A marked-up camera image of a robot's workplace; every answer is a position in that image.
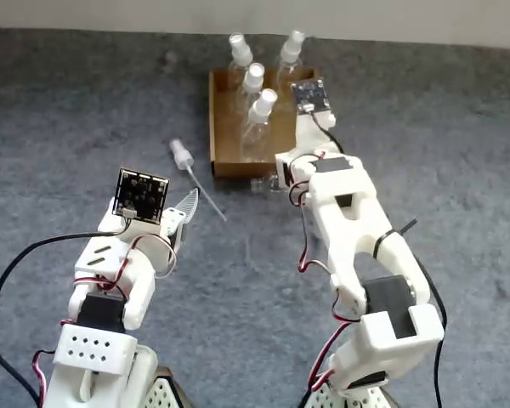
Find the bottle cap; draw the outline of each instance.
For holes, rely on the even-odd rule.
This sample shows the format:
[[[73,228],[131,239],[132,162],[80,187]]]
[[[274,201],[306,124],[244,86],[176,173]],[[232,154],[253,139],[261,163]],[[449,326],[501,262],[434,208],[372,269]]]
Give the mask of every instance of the bottle cap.
[[[249,120],[255,123],[265,123],[269,119],[277,99],[278,94],[275,91],[263,89],[261,96],[258,97],[249,110]]]
[[[252,50],[247,45],[243,34],[236,32],[230,34],[229,44],[232,50],[232,58],[239,66],[248,66],[253,61]]]
[[[287,41],[283,43],[283,47],[281,47],[281,60],[288,64],[292,64],[298,60],[305,39],[306,34],[299,30],[293,30],[287,38]]]
[[[242,87],[249,94],[256,94],[263,87],[264,67],[259,63],[249,65]]]

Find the white wall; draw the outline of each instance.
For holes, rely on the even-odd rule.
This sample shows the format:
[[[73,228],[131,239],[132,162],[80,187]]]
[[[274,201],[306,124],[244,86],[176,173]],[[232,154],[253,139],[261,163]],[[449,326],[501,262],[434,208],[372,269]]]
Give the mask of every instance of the white wall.
[[[0,0],[0,27],[277,34],[298,27],[317,37],[510,48],[510,0]]]

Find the gray carpet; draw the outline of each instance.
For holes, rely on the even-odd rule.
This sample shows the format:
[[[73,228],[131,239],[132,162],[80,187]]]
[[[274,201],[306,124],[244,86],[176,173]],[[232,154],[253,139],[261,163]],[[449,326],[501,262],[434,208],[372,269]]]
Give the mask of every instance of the gray carpet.
[[[249,41],[268,63],[282,38]],[[510,406],[510,51],[309,39],[303,57],[324,68],[334,132],[393,223],[419,217],[407,239],[450,315],[445,407]],[[201,203],[136,336],[198,407],[294,407],[336,326],[332,295],[319,270],[295,271],[285,197],[212,180],[207,71],[228,58],[219,36],[0,31],[0,273],[33,241],[93,230],[120,165],[170,176],[179,200],[191,185],[167,142],[180,137],[229,222]],[[0,349],[35,385],[31,355],[56,344],[83,246],[38,250],[3,290]],[[432,364],[389,387],[401,406],[435,405]],[[0,368],[0,407],[30,405]]]

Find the perforated base plate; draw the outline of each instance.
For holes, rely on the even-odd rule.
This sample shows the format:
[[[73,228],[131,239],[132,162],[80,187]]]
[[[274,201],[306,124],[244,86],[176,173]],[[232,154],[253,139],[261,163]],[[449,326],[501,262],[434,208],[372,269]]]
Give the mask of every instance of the perforated base plate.
[[[355,392],[351,397],[341,397],[327,384],[310,395],[304,408],[398,408],[392,401],[388,401],[385,394],[378,387],[366,391]]]
[[[159,377],[153,383],[144,401],[144,408],[184,408],[179,400],[172,380],[169,377]]]

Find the black cable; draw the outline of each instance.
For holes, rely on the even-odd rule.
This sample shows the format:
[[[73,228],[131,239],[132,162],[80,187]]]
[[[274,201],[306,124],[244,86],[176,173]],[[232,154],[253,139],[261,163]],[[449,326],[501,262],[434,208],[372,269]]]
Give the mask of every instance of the black cable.
[[[310,112],[310,115],[312,116],[312,119],[314,120],[314,123],[315,123],[315,126],[317,126],[321,132],[323,132],[327,138],[329,138],[331,140],[332,143],[334,143],[337,148],[338,148],[338,151],[342,154],[344,154],[343,152],[343,147],[342,145],[337,141],[337,138],[335,138],[331,132],[329,132],[328,130],[326,130],[325,128],[323,128],[321,125],[320,125],[320,121],[317,120],[317,117],[315,117],[315,113],[314,112]]]
[[[394,229],[389,230],[385,234],[383,234],[378,240],[376,241],[376,245],[374,246],[374,253],[372,254],[374,258],[377,257],[377,250],[380,247],[380,244],[382,241],[393,234],[394,232],[397,232],[398,234],[405,234],[410,228],[412,228],[414,225],[417,224],[417,218],[412,219],[407,225],[405,225],[402,229],[396,231]],[[431,278],[431,275],[427,272],[427,269],[423,265],[423,263],[419,260],[419,258],[414,253],[414,258],[416,259],[417,265],[419,266],[419,269],[422,271],[423,275],[425,276],[425,279],[427,280],[428,286],[431,289],[431,292],[434,295],[434,299],[436,300],[436,303],[440,309],[440,314],[442,315],[442,327],[444,327],[444,335],[446,331],[446,327],[448,326],[448,314],[445,310],[444,301],[442,300],[442,297],[440,296],[439,290],[437,289],[436,285],[433,282],[433,279]],[[444,346],[444,339],[439,342],[436,353],[434,354],[434,368],[433,368],[433,380],[434,380],[434,393],[436,394],[436,405],[438,408],[442,408],[442,398],[440,396],[440,386],[439,386],[439,368],[440,368],[440,356],[442,354],[442,347]]]
[[[425,269],[423,263],[419,260],[419,258],[414,254],[414,258],[416,259],[417,264],[419,265],[419,269],[422,270],[425,275],[425,279],[427,279],[428,286],[431,288],[431,292],[434,295],[434,299],[439,306],[440,314],[442,315],[442,327],[444,327],[444,336],[446,327],[448,326],[448,314],[445,311],[444,301],[440,296],[439,290],[436,288],[436,285],[431,278],[431,275]],[[433,369],[433,379],[434,379],[434,393],[436,394],[436,405],[438,408],[442,408],[442,398],[440,397],[440,386],[439,386],[439,367],[440,367],[440,355],[442,354],[442,346],[444,345],[444,338],[440,341],[439,345],[436,348],[436,353],[434,354],[434,369]]]
[[[71,234],[71,235],[60,235],[55,236],[53,238],[48,238],[47,240],[35,242],[31,245],[29,245],[23,252],[21,252],[17,257],[8,265],[8,267],[3,271],[2,275],[0,276],[0,291],[3,288],[4,283],[8,279],[11,272],[14,270],[15,266],[19,264],[20,261],[23,260],[26,255],[28,255],[30,252],[34,251],[35,249],[39,247],[43,247],[44,245],[51,244],[53,242],[59,242],[59,241],[68,241],[68,240],[74,240],[79,238],[95,238],[99,236],[117,236],[125,232],[128,227],[130,226],[131,221],[127,220],[125,223],[125,228],[120,232],[90,232],[90,233],[81,233],[81,234]],[[23,386],[23,388],[28,392],[28,394],[31,395],[31,398],[34,400],[36,405],[39,403],[39,396],[37,392],[34,390],[34,388],[23,378],[23,376],[15,370],[0,354],[0,366],[2,366],[17,382]]]

